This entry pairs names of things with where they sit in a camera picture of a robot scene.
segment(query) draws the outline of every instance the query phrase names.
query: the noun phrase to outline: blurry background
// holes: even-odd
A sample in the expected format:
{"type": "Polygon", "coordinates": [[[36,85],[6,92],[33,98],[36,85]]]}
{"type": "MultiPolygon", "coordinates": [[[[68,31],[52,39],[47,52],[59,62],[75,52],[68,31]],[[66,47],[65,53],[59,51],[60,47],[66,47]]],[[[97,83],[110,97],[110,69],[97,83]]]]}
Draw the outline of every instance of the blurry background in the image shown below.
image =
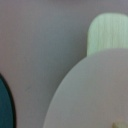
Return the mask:
{"type": "Polygon", "coordinates": [[[68,71],[86,57],[100,13],[128,14],[127,0],[1,0],[0,72],[12,91],[18,128],[42,128],[68,71]]]}

